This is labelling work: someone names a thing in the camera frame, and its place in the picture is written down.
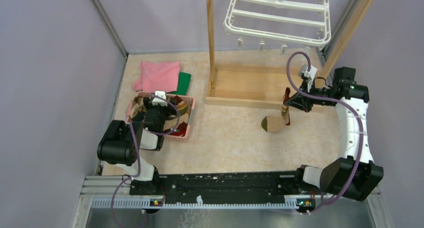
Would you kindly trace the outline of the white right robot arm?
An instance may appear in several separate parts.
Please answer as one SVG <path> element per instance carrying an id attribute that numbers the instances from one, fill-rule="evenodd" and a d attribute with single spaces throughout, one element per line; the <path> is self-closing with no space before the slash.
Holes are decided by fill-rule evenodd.
<path id="1" fill-rule="evenodd" d="M 359 161 L 353 178 L 343 197 L 363 201 L 384 176 L 384 169 L 375 164 L 370 152 L 367 132 L 369 90 L 355 81 L 355 69 L 337 68 L 329 88 L 316 88 L 317 69 L 303 65 L 299 76 L 303 82 L 299 89 L 306 96 L 295 93 L 285 104 L 305 112 L 313 105 L 334 106 L 339 123 L 340 149 L 337 159 L 325 168 L 302 165 L 296 170 L 293 187 L 300 194 L 313 187 L 337 195 L 349 180 L 355 161 Z"/>

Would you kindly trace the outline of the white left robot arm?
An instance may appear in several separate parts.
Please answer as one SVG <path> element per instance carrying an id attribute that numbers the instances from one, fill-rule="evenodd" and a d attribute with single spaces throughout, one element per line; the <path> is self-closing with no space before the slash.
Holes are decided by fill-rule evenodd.
<path id="1" fill-rule="evenodd" d="M 165 135 L 175 128 L 165 127 L 170 117 L 182 119 L 174 104 L 144 104 L 130 113 L 129 122 L 113 120 L 97 147 L 98 159 L 126 170 L 132 180 L 141 181 L 147 194 L 157 193 L 161 186 L 157 169 L 141 157 L 140 151 L 162 148 Z"/>

